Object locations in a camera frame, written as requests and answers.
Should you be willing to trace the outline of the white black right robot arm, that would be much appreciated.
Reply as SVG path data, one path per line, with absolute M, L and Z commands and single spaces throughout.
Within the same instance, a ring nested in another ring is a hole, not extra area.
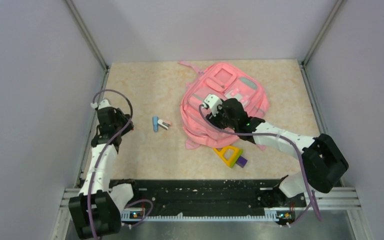
M 307 136 L 281 129 L 248 115 L 236 98 L 222 100 L 209 94 L 199 109 L 210 111 L 204 118 L 214 129 L 257 146 L 271 147 L 299 161 L 300 172 L 284 177 L 274 187 L 273 200 L 279 206 L 287 206 L 301 193 L 329 193 L 349 169 L 346 158 L 328 134 Z

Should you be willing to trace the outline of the pink student backpack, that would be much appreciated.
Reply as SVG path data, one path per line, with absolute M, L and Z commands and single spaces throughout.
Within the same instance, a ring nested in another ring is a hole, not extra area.
M 239 140 L 238 136 L 214 129 L 204 119 L 217 112 L 217 106 L 227 99 L 238 100 L 252 117 L 262 119 L 267 113 L 270 104 L 265 88 L 234 65 L 219 62 L 201 70 L 184 61 L 180 64 L 197 73 L 180 104 L 182 128 L 187 136 L 186 149 L 223 148 Z

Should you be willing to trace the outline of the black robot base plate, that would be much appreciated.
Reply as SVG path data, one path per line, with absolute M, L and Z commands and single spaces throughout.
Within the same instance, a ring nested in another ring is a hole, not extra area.
M 133 200 L 153 202 L 150 217 L 245 217 L 263 216 L 271 202 L 273 208 L 306 207 L 304 194 L 285 199 L 282 203 L 270 200 L 277 179 L 222 180 L 134 180 L 115 179 L 110 188 L 131 184 Z

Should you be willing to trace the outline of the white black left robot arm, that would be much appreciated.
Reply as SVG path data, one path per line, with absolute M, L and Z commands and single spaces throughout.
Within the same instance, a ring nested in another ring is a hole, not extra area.
M 121 214 L 109 193 L 111 169 L 122 136 L 134 128 L 129 114 L 113 106 L 96 109 L 98 125 L 91 140 L 92 158 L 78 196 L 68 202 L 75 231 L 81 240 L 118 233 Z

